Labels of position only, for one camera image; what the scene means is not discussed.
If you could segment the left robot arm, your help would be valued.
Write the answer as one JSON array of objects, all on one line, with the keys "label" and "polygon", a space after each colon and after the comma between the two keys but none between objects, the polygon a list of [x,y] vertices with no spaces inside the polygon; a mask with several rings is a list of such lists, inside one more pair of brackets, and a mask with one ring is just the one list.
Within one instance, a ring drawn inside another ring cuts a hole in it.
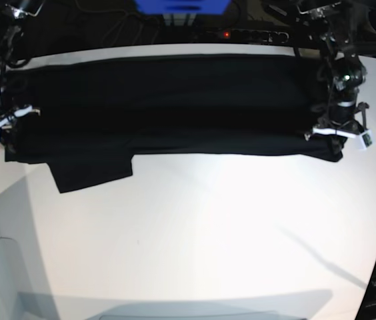
[{"label": "left robot arm", "polygon": [[347,139],[366,150],[373,144],[367,128],[369,105],[358,102],[367,71],[354,44],[348,1],[264,1],[271,15],[314,41],[322,61],[319,76],[327,83],[327,102],[316,124],[305,133],[329,137],[340,149]]}]

